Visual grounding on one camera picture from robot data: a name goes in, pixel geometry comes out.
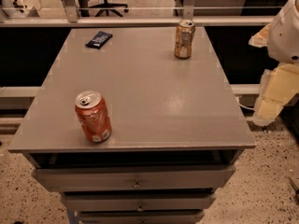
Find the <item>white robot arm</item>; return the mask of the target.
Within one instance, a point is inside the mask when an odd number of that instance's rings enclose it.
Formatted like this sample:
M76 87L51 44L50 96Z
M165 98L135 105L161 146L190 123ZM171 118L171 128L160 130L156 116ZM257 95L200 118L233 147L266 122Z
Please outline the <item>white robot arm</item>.
M267 126L299 92L299 0L288 0L249 44L266 47L268 56L278 61L273 71L264 70L254 105L253 123Z

